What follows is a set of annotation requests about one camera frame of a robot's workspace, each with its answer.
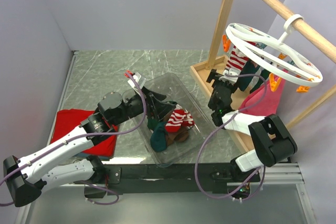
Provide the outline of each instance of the wooden base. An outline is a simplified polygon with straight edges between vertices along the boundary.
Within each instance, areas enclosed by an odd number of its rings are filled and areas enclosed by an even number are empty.
[[[215,65],[214,69],[217,69],[218,73],[223,73],[225,65],[227,61],[227,56],[223,55],[220,57],[217,57],[215,60]],[[212,94],[213,88],[211,87],[212,83],[207,83],[206,79],[209,76],[210,69],[206,70],[205,69],[206,61],[195,64],[190,66],[190,74],[198,84],[199,88],[203,92],[203,94],[207,97],[210,98]],[[232,94],[232,108],[234,110],[237,110],[242,102],[245,100],[245,98],[249,95],[248,91],[241,92],[239,89]],[[252,139],[249,135],[236,132],[236,131],[228,131],[231,138],[237,145],[238,149],[242,152],[248,152],[254,149],[254,145],[252,142]]]

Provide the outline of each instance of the pink cloth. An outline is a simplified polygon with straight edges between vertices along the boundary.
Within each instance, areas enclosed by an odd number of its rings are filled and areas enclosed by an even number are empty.
[[[259,102],[256,106],[244,110],[242,113],[248,114],[248,115],[263,115],[263,116],[268,116],[271,114],[275,114],[277,112],[277,108],[280,102],[280,98],[281,98],[281,94],[283,91],[283,88],[285,86],[285,80],[282,79],[277,91],[272,92],[271,88],[270,88],[270,84],[269,81],[267,81],[267,85],[266,85],[266,95],[263,98],[263,100],[261,102]],[[254,104],[255,102],[257,102],[261,96],[264,93],[264,86],[262,85],[260,86],[259,89],[257,89],[256,91],[254,91],[253,93],[251,93],[241,104],[241,106],[239,107],[239,109],[245,108],[247,106],[250,106],[252,104]]]

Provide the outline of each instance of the wooden stand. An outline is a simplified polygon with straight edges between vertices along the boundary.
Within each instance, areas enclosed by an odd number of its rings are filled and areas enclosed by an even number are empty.
[[[286,7],[279,0],[263,0],[268,6],[270,6],[277,14],[279,14],[283,19],[287,20],[294,13]],[[195,79],[199,88],[204,93],[207,98],[210,98],[212,93],[212,87],[210,83],[206,82],[206,79],[211,71],[211,69],[217,69],[218,73],[223,73],[227,57],[220,56],[217,57],[218,49],[221,43],[222,35],[226,27],[227,19],[229,17],[230,9],[233,0],[222,0],[220,7],[219,16],[217,19],[216,28],[214,31],[214,36],[210,46],[208,60],[195,64],[191,66],[190,73]],[[311,26],[309,26],[303,19],[297,19],[292,23],[295,30],[301,33],[306,39],[308,39],[313,45],[315,45],[321,52],[323,52],[328,58],[336,63],[336,47],[327,41],[322,35],[315,31]],[[320,98],[318,98],[312,105],[308,106],[301,114],[294,118],[288,125],[288,128],[294,127],[300,121],[302,121],[306,116],[308,116],[313,110],[315,110],[319,105],[326,101],[329,97],[336,93],[336,86],[332,87]],[[232,108],[237,109],[248,96],[247,92],[241,92],[237,90],[232,95]],[[248,135],[238,133],[235,131],[229,131],[230,135],[242,152],[247,152],[254,149],[251,138]]]

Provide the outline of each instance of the white circular hanger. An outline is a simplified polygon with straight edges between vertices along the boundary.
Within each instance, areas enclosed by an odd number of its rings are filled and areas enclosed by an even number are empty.
[[[238,50],[264,69],[267,69],[271,73],[274,73],[275,75],[297,85],[314,87],[323,80],[321,72],[303,55],[283,43],[284,39],[286,39],[293,31],[293,27],[290,24],[298,18],[302,18],[302,16],[293,15],[285,22],[283,27],[285,32],[279,40],[263,33],[262,31],[259,31],[258,29],[238,23],[229,24],[226,28],[226,35]],[[263,43],[268,47],[282,52],[283,54],[289,56],[297,66],[291,65],[286,61],[251,45],[247,41]],[[261,57],[272,61],[275,64],[272,65]],[[284,72],[282,69],[279,69],[277,65],[287,69],[295,75]]]

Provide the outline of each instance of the wooden post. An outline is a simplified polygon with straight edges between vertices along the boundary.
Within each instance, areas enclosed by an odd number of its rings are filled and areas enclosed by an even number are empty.
[[[262,0],[269,7],[277,12],[284,20],[290,18],[294,13],[279,0]],[[292,26],[316,46],[329,59],[336,63],[336,47],[327,41],[322,35],[315,31],[303,19],[297,19],[292,23]]]
[[[326,93],[324,93],[320,98],[314,101],[308,108],[301,112],[297,117],[295,117],[292,121],[290,121],[286,127],[287,129],[293,128],[299,122],[301,122],[304,118],[306,118],[310,113],[312,113],[318,106],[324,103],[327,99],[331,98],[336,93],[336,85],[334,85],[331,89],[329,89]]]
[[[212,38],[208,60],[205,65],[205,69],[211,69],[214,66],[218,49],[222,40],[222,35],[226,26],[227,19],[230,14],[231,6],[233,0],[222,0],[222,5],[220,6],[219,16],[217,19],[217,24]]]

